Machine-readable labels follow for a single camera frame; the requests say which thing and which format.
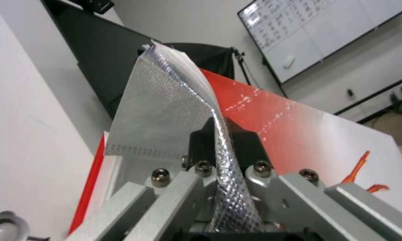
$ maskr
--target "whiteboard eraser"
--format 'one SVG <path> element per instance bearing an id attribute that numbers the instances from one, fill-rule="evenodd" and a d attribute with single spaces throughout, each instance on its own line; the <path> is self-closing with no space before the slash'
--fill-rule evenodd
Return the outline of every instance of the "whiteboard eraser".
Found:
<path id="1" fill-rule="evenodd" d="M 285 60 L 283 67 L 288 70 L 292 66 L 294 61 L 295 57 L 293 55 L 287 56 L 287 59 Z"/>

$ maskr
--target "whiteboard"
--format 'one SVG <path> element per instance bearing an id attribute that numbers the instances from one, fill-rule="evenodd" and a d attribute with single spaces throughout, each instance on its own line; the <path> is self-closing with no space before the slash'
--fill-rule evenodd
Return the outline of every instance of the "whiteboard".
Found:
<path id="1" fill-rule="evenodd" d="M 238 12 L 280 83 L 402 12 L 402 0 L 255 0 Z"/>

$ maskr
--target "floor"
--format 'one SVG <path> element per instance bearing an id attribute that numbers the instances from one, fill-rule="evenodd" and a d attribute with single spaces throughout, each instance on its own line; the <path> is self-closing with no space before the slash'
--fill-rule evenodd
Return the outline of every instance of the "floor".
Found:
<path id="1" fill-rule="evenodd" d="M 367 127 L 391 135 L 402 152 L 402 114 L 384 114 L 364 124 Z"/>

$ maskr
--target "screw head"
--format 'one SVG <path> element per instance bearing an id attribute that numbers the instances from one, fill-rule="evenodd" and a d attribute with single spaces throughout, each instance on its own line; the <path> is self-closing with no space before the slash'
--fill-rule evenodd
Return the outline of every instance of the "screw head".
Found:
<path id="1" fill-rule="evenodd" d="M 189 157 L 188 156 L 182 156 L 181 157 L 181 169 L 186 171 L 189 168 Z"/>
<path id="2" fill-rule="evenodd" d="M 195 163 L 195 173 L 201 177 L 208 177 L 211 174 L 212 166 L 209 162 L 202 160 Z"/>
<path id="3" fill-rule="evenodd" d="M 271 175 L 271 164 L 265 160 L 257 160 L 253 169 L 254 174 L 258 177 L 269 177 Z"/>
<path id="4" fill-rule="evenodd" d="M 311 169 L 302 169 L 299 171 L 299 174 L 314 185 L 317 185 L 318 180 L 320 179 L 318 174 Z"/>
<path id="5" fill-rule="evenodd" d="M 158 168 L 152 172 L 152 185 L 156 187 L 164 187 L 170 183 L 170 173 L 165 168 Z"/>

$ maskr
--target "textured foil material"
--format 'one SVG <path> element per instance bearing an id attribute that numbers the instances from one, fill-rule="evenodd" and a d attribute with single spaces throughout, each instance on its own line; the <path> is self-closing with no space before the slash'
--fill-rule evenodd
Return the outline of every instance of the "textured foil material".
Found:
<path id="1" fill-rule="evenodd" d="M 213 89 L 182 52 L 154 43 L 138 58 L 113 122 L 106 154 L 140 154 L 179 163 L 190 133 L 201 129 L 210 117 L 215 121 L 218 171 L 210 231 L 261 231 L 260 216 Z"/>

